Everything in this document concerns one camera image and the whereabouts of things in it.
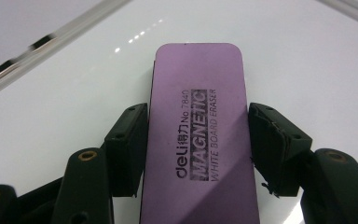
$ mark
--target white table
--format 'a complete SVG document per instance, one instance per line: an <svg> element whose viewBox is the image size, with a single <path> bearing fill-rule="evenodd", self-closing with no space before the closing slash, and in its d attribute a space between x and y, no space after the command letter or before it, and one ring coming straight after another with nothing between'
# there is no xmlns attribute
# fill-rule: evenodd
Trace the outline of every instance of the white table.
<svg viewBox="0 0 358 224"><path fill-rule="evenodd" d="M249 103L275 107L312 150L358 161L358 21L316 1L149 0L129 2L0 91L0 183L22 195L62 176L72 153L98 147L125 108L149 102L156 50L174 42L237 45ZM270 196L255 173L261 223L301 223L300 197ZM118 224L138 223L140 198L114 206Z"/></svg>

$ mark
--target purple eraser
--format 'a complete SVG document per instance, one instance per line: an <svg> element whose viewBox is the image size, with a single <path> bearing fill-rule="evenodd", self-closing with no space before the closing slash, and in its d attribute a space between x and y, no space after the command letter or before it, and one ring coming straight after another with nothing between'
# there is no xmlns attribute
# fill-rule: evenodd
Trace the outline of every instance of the purple eraser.
<svg viewBox="0 0 358 224"><path fill-rule="evenodd" d="M159 48L141 224L259 223L247 118L237 47Z"/></svg>

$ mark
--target purple rectangular object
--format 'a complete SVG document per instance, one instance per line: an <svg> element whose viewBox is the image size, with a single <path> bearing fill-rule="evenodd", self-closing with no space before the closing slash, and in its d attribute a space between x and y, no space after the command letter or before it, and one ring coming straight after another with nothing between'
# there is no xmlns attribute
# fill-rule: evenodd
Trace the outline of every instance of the purple rectangular object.
<svg viewBox="0 0 358 224"><path fill-rule="evenodd" d="M237 47L159 48L141 224L259 223L247 118Z"/></svg>

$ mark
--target white background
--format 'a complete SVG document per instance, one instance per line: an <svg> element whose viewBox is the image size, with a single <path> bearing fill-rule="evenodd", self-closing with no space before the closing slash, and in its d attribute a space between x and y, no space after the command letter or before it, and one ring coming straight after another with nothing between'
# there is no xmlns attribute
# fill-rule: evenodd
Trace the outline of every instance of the white background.
<svg viewBox="0 0 358 224"><path fill-rule="evenodd" d="M0 91L0 184L22 195L98 147L125 108L149 102L155 52L174 42L237 45L248 102L279 110L312 150L358 160L358 21L316 1L134 1ZM300 223L300 197L270 196L255 173L261 223ZM114 203L118 224L138 223L140 198Z"/></svg>

